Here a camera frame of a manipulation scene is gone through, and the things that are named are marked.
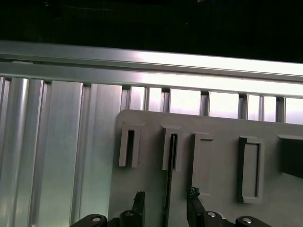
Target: black plastic part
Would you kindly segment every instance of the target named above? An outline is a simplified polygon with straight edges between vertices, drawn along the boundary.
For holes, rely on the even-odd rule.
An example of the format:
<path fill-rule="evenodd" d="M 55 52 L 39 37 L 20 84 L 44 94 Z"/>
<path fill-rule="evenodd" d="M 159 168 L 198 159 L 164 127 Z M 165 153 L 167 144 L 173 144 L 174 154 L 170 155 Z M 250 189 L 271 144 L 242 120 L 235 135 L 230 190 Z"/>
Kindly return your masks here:
<path fill-rule="evenodd" d="M 264 222 L 250 217 L 243 216 L 236 219 L 236 224 L 222 219 L 221 215 L 214 211 L 206 211 L 201 201 L 191 190 L 187 194 L 187 221 L 189 227 L 270 227 Z"/>
<path fill-rule="evenodd" d="M 71 225 L 71 227 L 107 227 L 107 218 L 99 214 L 90 214 Z"/>

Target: metal screw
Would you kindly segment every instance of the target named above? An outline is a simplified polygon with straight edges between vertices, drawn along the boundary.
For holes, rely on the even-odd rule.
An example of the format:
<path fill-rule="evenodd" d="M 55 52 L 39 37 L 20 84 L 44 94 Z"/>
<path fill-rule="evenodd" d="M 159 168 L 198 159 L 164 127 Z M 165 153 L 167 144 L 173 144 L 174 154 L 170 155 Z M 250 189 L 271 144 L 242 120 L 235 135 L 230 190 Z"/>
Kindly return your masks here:
<path fill-rule="evenodd" d="M 96 217 L 96 218 L 93 218 L 93 220 L 92 221 L 100 221 L 101 220 L 101 218 L 99 218 L 99 217 Z"/>
<path fill-rule="evenodd" d="M 250 220 L 249 218 L 243 218 L 242 221 L 246 222 L 247 224 L 252 223 L 252 220 Z"/>
<path fill-rule="evenodd" d="M 132 216 L 132 215 L 134 215 L 132 212 L 127 212 L 126 214 L 125 214 L 126 216 Z"/>
<path fill-rule="evenodd" d="M 211 216 L 212 218 L 216 217 L 216 214 L 213 213 L 213 212 L 208 212 L 207 215 L 208 215 L 208 216 Z"/>

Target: vertical slot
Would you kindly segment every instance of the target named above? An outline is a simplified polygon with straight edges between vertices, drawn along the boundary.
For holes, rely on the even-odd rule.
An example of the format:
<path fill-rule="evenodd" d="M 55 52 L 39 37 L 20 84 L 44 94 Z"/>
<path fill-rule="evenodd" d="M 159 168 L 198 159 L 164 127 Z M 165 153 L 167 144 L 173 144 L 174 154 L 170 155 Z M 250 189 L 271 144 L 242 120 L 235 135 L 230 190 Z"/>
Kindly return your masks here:
<path fill-rule="evenodd" d="M 276 99 L 276 121 L 286 123 L 286 98 Z"/>
<path fill-rule="evenodd" d="M 209 115 L 209 92 L 203 93 L 201 92 L 201 104 L 200 104 L 201 116 L 208 116 Z"/>
<path fill-rule="evenodd" d="M 240 137 L 237 198 L 244 203 L 261 203 L 264 181 L 264 146 L 254 137 Z"/>
<path fill-rule="evenodd" d="M 131 166 L 138 166 L 139 149 L 140 149 L 140 125 L 125 124 L 122 129 L 119 166 L 126 166 L 128 159 L 131 157 Z"/>
<path fill-rule="evenodd" d="M 164 216 L 163 216 L 163 226 L 169 226 L 169 207 L 170 207 L 170 192 L 171 192 L 171 183 L 172 183 L 172 172 L 176 164 L 177 156 L 177 147 L 178 147 L 178 135 L 171 134 L 169 137 L 169 159 L 168 159 L 168 169 L 167 169 L 167 180 L 166 180 L 166 196 L 164 203 Z"/>
<path fill-rule="evenodd" d="M 181 161 L 182 161 L 182 148 L 183 148 L 183 131 L 178 128 L 164 127 L 164 151 L 163 151 L 163 164 L 162 169 L 169 169 L 169 151 L 171 136 L 174 135 L 176 137 L 176 152 L 173 160 L 175 171 L 179 172 L 181 170 Z"/>
<path fill-rule="evenodd" d="M 120 110 L 127 110 L 130 108 L 131 90 L 130 87 L 123 87 L 121 92 L 121 108 Z"/>
<path fill-rule="evenodd" d="M 170 90 L 162 89 L 160 112 L 163 112 L 163 113 L 169 112 L 169 100 L 170 100 Z"/>

